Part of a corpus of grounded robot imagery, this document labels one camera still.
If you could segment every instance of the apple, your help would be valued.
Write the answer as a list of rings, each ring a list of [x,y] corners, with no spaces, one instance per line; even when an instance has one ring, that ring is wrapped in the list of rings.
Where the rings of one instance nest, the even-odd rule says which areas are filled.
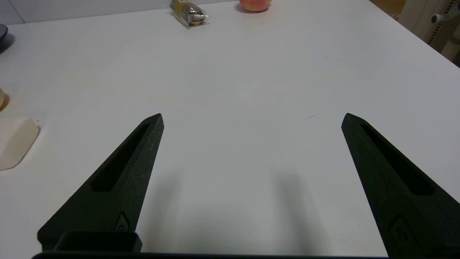
[[[240,5],[250,12],[261,12],[270,6],[271,0],[240,0]]]

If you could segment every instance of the white wall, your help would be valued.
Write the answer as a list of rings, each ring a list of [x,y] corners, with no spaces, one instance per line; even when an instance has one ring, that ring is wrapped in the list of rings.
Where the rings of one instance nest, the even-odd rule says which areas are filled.
[[[20,24],[21,17],[8,0],[0,0],[0,24]]]
[[[162,9],[170,0],[10,0],[26,23]],[[230,0],[193,0],[195,4]]]

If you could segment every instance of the food package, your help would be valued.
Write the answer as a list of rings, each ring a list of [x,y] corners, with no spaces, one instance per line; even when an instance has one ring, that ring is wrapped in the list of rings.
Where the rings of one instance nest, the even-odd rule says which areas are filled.
[[[197,5],[182,0],[171,0],[172,15],[185,27],[190,28],[205,23],[208,15]]]

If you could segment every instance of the table surface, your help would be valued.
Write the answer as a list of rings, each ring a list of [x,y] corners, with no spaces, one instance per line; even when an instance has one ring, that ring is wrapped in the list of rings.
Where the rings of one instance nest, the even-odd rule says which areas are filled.
[[[460,200],[457,67],[367,0],[204,5],[10,26],[1,116],[40,134],[0,172],[0,258],[146,117],[165,131],[137,232],[143,251],[385,256],[341,132],[368,120]]]

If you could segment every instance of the beige object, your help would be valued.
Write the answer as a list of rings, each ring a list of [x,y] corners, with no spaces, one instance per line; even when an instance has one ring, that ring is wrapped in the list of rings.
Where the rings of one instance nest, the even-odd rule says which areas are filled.
[[[35,122],[26,117],[0,117],[0,170],[21,162],[38,135]]]
[[[0,88],[0,107],[3,105],[3,101],[5,101],[5,93]]]

